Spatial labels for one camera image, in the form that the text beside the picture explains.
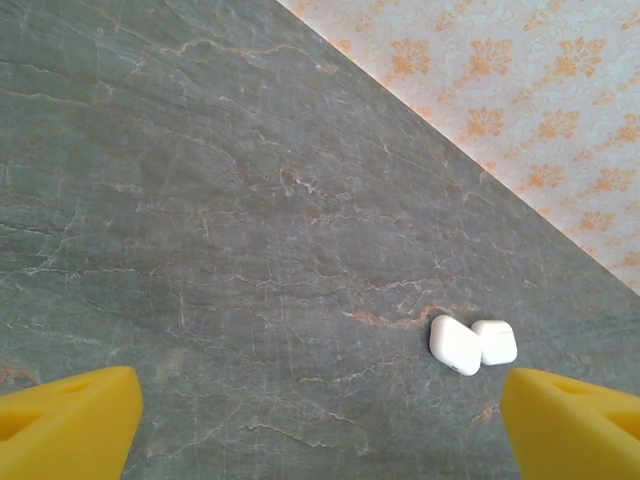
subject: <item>marble countertop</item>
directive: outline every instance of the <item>marble countertop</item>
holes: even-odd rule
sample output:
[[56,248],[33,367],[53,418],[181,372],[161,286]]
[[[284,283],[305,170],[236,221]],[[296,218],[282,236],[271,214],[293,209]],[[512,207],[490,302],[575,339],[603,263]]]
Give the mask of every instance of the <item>marble countertop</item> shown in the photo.
[[640,392],[638,296],[274,0],[2,2],[0,111],[0,360],[134,366],[125,479],[517,478],[438,312]]

